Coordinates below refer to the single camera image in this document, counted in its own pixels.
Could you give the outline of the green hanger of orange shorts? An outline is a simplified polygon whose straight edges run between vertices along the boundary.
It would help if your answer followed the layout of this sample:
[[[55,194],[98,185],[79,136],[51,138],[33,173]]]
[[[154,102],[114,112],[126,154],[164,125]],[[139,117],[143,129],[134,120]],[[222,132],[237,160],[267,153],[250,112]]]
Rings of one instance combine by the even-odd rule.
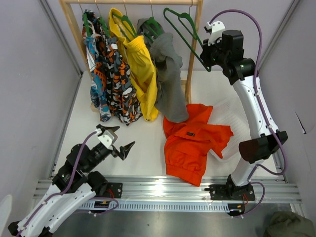
[[[202,0],[168,0],[163,10],[163,17],[180,37],[190,53],[197,59],[203,68],[210,72],[211,68],[206,66],[196,51],[197,46],[202,46],[202,40],[198,35],[203,1]],[[186,12],[177,11],[172,6],[187,6]]]

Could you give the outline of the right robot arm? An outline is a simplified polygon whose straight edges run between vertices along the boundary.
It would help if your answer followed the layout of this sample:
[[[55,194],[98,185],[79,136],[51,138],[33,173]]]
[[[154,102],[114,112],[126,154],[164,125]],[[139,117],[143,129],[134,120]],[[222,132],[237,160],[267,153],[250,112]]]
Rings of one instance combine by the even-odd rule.
[[[244,108],[250,129],[250,140],[239,144],[241,158],[224,185],[210,185],[214,200],[241,200],[246,195],[254,200],[249,180],[262,164],[288,139],[271,118],[264,99],[260,96],[260,80],[256,77],[255,62],[244,57],[243,34],[239,30],[211,29],[210,38],[203,41],[200,55],[208,67],[218,65],[233,86]]]

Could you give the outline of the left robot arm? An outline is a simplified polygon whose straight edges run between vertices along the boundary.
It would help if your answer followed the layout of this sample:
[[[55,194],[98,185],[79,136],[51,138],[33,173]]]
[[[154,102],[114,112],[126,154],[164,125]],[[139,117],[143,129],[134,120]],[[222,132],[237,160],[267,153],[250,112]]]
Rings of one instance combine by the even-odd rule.
[[[114,146],[119,126],[97,125],[82,143],[74,145],[39,203],[22,220],[12,222],[8,231],[14,237],[50,237],[83,204],[97,204],[94,216],[118,208],[122,183],[111,183],[95,168],[107,157],[125,160],[135,145]]]

